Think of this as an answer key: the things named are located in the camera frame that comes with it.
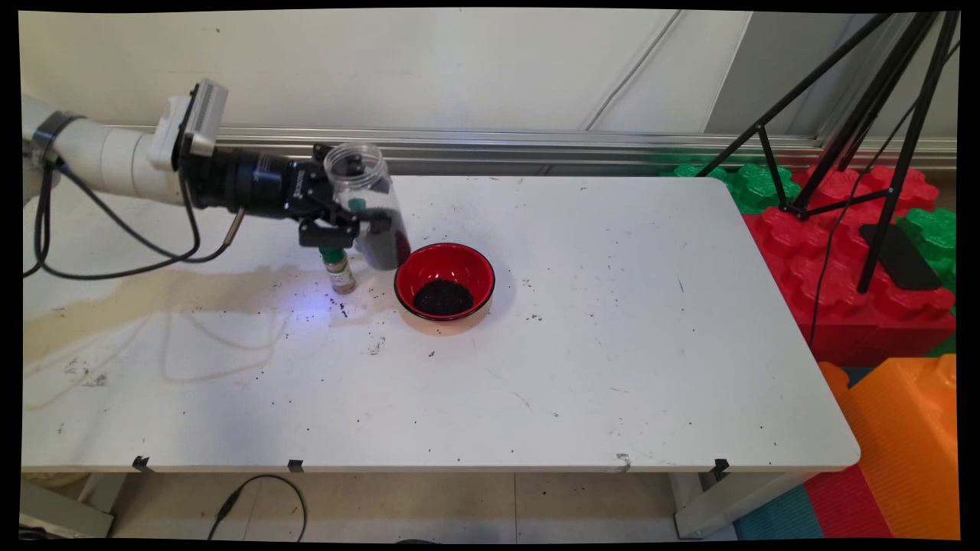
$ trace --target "spice bottle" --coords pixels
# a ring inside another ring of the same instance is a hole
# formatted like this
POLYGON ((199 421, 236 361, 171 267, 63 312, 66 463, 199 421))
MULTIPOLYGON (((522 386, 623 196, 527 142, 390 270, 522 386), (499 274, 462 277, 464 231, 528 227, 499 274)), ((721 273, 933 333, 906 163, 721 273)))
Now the spice bottle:
POLYGON ((330 274, 330 286, 333 290, 342 295, 353 291, 357 283, 354 281, 354 273, 351 272, 351 264, 347 262, 347 253, 344 249, 320 247, 319 255, 323 257, 323 265, 330 274))

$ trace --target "black bowl rim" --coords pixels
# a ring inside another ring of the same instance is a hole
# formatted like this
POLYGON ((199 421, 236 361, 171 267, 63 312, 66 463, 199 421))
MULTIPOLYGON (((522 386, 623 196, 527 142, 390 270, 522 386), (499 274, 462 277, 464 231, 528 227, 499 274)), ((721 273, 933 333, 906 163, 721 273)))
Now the black bowl rim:
POLYGON ((472 316, 473 314, 476 314, 477 312, 480 311, 480 308, 483 308, 484 306, 486 306, 486 303, 490 302, 490 297, 493 296, 494 290, 497 289, 497 272, 494 271, 494 269, 493 269, 493 263, 490 262, 490 259, 488 259, 483 253, 477 251, 476 249, 470 247, 469 245, 463 245, 462 243, 456 243, 454 241, 440 241, 438 243, 429 243, 428 245, 425 245, 424 247, 418 247, 418 249, 412 251, 412 253, 409 256, 411 257, 412 255, 414 255, 418 251, 427 249, 429 247, 434 247, 436 245, 459 245, 461 247, 465 247, 465 248, 473 251, 474 253, 480 255, 483 258, 483 260, 487 261, 487 266, 490 267, 490 276, 492 277, 492 280, 490 281, 490 292, 487 293, 487 298, 484 299, 483 302, 481 302, 479 306, 477 306, 476 308, 473 308, 468 313, 463 314, 461 316, 454 316, 453 318, 441 318, 441 317, 440 318, 433 318, 431 316, 427 316, 427 315, 425 315, 425 314, 423 314, 421 312, 417 312, 415 308, 410 307, 408 304, 406 304, 405 303, 405 300, 402 299, 402 293, 398 292, 398 272, 400 272, 402 270, 402 267, 401 266, 399 266, 398 267, 398 270, 395 271, 395 277, 393 278, 393 280, 391 282, 392 286, 395 288, 395 298, 398 299, 398 302, 402 303, 402 307, 405 308, 406 310, 408 310, 410 314, 414 314, 414 315, 422 318, 423 320, 429 320, 431 322, 454 322, 455 320, 461 320, 463 318, 466 318, 466 317, 472 316))

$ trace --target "smartphone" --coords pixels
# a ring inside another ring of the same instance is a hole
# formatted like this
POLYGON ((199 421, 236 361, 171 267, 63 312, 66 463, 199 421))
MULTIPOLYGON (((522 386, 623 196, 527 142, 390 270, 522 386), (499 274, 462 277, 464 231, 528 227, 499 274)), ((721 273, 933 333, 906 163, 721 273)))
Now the smartphone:
MULTIPOLYGON (((874 224, 860 227, 860 235, 868 245, 874 238, 876 228, 877 225, 874 224)), ((899 289, 923 291, 938 289, 943 285, 908 235, 897 225, 889 225, 885 231, 885 242, 881 246, 878 260, 899 289)))

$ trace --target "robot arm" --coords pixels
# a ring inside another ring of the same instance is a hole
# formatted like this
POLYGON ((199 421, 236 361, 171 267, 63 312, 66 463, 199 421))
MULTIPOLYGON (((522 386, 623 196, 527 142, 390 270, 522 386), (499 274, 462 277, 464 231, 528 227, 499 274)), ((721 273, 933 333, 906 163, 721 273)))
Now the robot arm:
POLYGON ((327 145, 316 144, 308 160, 217 147, 226 97, 223 86, 205 78, 189 96, 171 98, 148 134, 100 125, 22 95, 24 203, 38 193, 43 168, 66 172, 94 191, 172 205, 184 204, 186 192, 193 207, 237 213, 232 228, 242 215, 293 219, 303 246, 347 248, 361 222, 387 222, 354 215, 334 201, 322 164, 327 145))

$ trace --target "bottle label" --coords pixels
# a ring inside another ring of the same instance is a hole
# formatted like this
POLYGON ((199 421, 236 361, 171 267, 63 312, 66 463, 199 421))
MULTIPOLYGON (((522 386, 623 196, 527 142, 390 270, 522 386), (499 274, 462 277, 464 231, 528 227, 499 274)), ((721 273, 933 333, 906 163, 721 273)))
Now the bottle label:
POLYGON ((354 282, 354 274, 351 273, 350 266, 347 264, 347 259, 344 259, 339 265, 333 265, 336 270, 330 268, 331 265, 326 265, 326 272, 330 274, 330 283, 337 286, 349 285, 354 282))

